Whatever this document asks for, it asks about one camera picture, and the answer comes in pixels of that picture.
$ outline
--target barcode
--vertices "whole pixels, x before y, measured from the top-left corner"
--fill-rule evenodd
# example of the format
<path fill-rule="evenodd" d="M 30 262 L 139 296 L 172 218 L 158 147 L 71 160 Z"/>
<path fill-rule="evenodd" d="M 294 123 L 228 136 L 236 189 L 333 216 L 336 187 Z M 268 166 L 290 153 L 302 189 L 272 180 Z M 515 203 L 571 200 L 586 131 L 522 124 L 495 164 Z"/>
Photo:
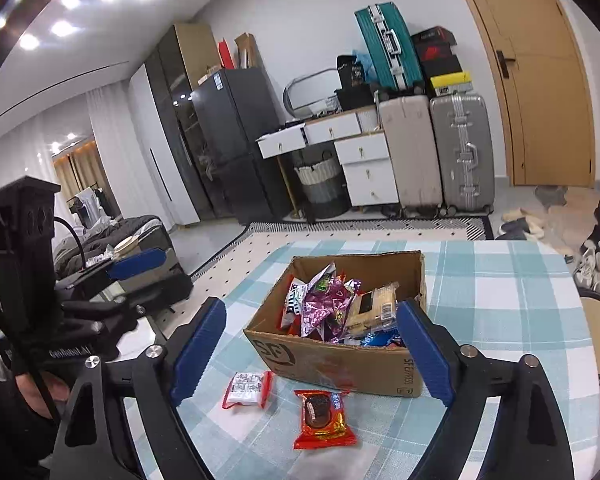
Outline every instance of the barcode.
<path fill-rule="evenodd" d="M 392 317 L 391 303 L 385 303 L 380 310 L 380 321 L 388 321 Z"/>

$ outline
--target dark gray blanket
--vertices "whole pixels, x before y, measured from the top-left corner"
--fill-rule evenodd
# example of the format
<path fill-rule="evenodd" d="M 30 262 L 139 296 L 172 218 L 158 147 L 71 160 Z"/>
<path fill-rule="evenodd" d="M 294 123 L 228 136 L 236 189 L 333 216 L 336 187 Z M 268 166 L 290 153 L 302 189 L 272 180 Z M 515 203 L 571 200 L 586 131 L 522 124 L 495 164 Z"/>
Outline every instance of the dark gray blanket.
<path fill-rule="evenodd" d="M 149 220 L 153 220 L 154 218 L 158 217 L 145 215 L 137 218 L 127 218 L 121 220 L 118 225 L 107 227 L 103 232 L 82 243 L 84 257 L 88 260 L 89 258 L 102 254 L 107 249 L 108 245 L 115 247 L 122 240 L 131 236 Z M 80 250 L 76 246 L 56 261 L 56 277 L 58 280 L 62 280 L 81 268 L 82 259 L 80 258 Z"/>

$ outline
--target black sleeve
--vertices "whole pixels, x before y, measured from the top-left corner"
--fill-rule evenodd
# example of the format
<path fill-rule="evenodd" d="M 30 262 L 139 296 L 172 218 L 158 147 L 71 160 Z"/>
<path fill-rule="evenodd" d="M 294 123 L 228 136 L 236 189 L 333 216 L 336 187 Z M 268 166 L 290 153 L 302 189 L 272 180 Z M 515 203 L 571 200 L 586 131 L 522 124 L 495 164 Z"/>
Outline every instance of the black sleeve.
<path fill-rule="evenodd" d="M 15 380 L 0 382 L 0 479 L 42 479 L 48 470 L 38 461 L 53 451 L 56 428 L 35 413 Z"/>

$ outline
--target black cable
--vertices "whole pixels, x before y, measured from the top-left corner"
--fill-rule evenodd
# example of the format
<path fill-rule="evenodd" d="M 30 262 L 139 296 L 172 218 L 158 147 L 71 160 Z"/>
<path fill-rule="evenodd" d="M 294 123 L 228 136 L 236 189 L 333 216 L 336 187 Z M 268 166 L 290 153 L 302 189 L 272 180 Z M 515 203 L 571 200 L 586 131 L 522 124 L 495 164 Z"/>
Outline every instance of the black cable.
<path fill-rule="evenodd" d="M 46 407 L 51 414 L 51 418 L 56 426 L 60 426 L 60 413 L 58 412 L 58 407 L 54 403 L 53 397 L 51 397 L 51 393 L 49 389 L 46 387 L 45 381 L 42 379 L 42 375 L 40 371 L 36 367 L 33 359 L 29 355 L 29 351 L 27 351 L 24 346 L 20 343 L 20 338 L 18 335 L 11 330 L 11 325 L 7 321 L 2 309 L 0 308 L 0 330 L 6 336 L 6 338 L 13 345 L 13 349 L 19 355 L 19 357 L 24 361 L 24 364 L 29 370 L 31 377 L 33 378 L 34 383 L 36 383 L 36 387 L 42 396 L 42 399 L 45 401 Z"/>
<path fill-rule="evenodd" d="M 69 229 L 71 234 L 74 236 L 75 242 L 78 244 L 78 249 L 80 249 L 80 257 L 82 258 L 82 270 L 86 270 L 87 260 L 84 257 L 84 249 L 82 248 L 82 244 L 80 243 L 80 238 L 78 238 L 78 235 L 75 233 L 74 228 L 71 227 L 69 222 L 67 222 L 64 218 L 60 218 L 59 216 L 54 216 L 54 220 L 56 222 L 58 222 L 59 224 L 62 224 L 67 229 Z"/>

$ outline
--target white sheer curtain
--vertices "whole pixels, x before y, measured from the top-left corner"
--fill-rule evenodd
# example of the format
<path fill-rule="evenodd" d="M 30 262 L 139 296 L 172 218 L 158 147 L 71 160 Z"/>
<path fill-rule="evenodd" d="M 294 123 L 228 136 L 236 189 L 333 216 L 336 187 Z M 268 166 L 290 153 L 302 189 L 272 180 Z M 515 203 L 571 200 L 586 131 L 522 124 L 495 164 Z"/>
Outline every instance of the white sheer curtain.
<path fill-rule="evenodd" d="M 42 112 L 0 138 L 0 187 L 25 175 L 58 184 L 44 136 L 50 120 L 52 117 Z M 74 224 L 62 193 L 56 194 L 55 215 Z M 64 226 L 56 224 L 56 238 L 52 244 L 68 234 Z"/>
<path fill-rule="evenodd" d="M 160 201 L 142 156 L 123 83 L 86 95 L 102 165 L 122 215 L 156 215 L 171 229 L 174 221 Z"/>

